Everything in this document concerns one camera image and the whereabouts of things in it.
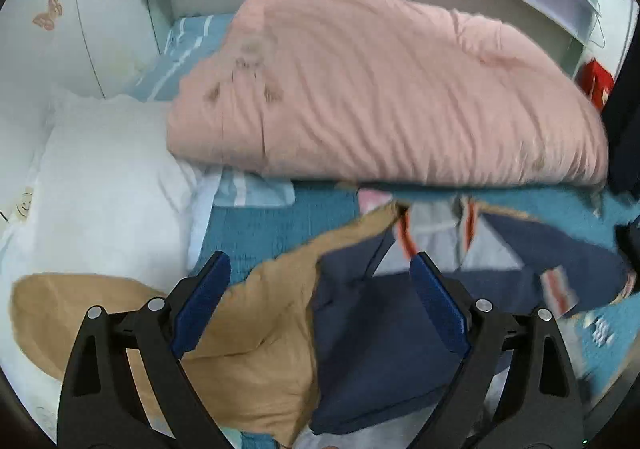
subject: blue striped fabric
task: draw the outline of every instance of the blue striped fabric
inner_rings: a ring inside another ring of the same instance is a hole
[[[239,169],[225,167],[218,192],[213,199],[216,207],[287,207],[296,200],[290,180],[261,178]]]
[[[127,95],[142,102],[173,100],[180,79],[222,44],[233,14],[183,17],[169,31],[163,54],[148,73],[127,90]]]

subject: clothing pile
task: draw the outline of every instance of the clothing pile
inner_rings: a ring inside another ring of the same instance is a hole
[[[544,303],[567,317],[626,297],[635,282],[618,254],[511,209],[467,197],[391,201],[259,263],[226,290],[182,360],[210,415],[285,447],[338,445],[333,435],[347,437],[343,447],[391,439],[397,445],[388,447],[405,447],[460,362],[412,288],[408,266],[418,251],[473,297],[513,313]],[[157,295],[130,279],[31,275],[14,287],[15,337],[62,379],[87,308],[126,311]],[[130,362],[146,413],[160,416],[138,352]],[[508,364],[503,358],[496,373]]]

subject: butterfly decal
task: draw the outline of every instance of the butterfly decal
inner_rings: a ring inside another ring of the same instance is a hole
[[[49,0],[49,9],[33,18],[33,23],[51,32],[56,27],[56,19],[62,16],[62,5],[58,0]]]

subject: metal screw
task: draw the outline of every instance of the metal screw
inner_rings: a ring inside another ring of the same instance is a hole
[[[538,317],[543,321],[550,321],[553,315],[551,315],[551,312],[546,308],[540,308],[540,310],[538,310]]]
[[[164,307],[164,299],[162,299],[161,297],[154,297],[153,299],[151,299],[151,301],[148,302],[147,306],[149,310],[157,312]]]
[[[100,308],[99,306],[92,306],[91,308],[89,308],[89,311],[86,313],[86,316],[89,317],[90,319],[95,319],[97,317],[100,317],[101,313],[102,313],[102,308]]]
[[[489,299],[478,299],[476,301],[476,308],[478,308],[481,312],[490,312],[494,309],[494,305],[491,304]]]

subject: pink comforter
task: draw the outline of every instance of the pink comforter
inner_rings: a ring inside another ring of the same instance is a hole
[[[268,176],[597,184],[600,116],[529,38],[407,0],[246,0],[180,83],[172,153]]]

